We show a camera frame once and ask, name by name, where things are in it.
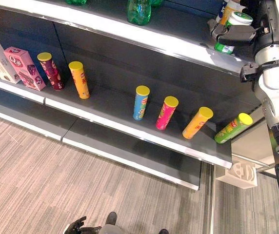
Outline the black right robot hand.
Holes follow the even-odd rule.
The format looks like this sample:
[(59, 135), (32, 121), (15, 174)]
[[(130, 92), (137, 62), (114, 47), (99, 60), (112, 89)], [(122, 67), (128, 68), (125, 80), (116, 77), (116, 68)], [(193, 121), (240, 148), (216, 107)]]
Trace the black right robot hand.
[(227, 46), (248, 46), (254, 41), (256, 29), (250, 25), (222, 25), (214, 19), (207, 22), (210, 35), (215, 42)]

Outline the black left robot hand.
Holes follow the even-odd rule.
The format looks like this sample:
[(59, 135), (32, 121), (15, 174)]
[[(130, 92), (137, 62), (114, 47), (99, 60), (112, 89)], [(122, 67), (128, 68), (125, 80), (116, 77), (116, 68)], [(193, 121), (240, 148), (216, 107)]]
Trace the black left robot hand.
[(86, 216), (83, 216), (76, 221), (69, 224), (65, 230), (64, 234), (98, 234), (102, 228), (102, 226), (98, 227), (84, 227), (84, 221), (86, 220)]

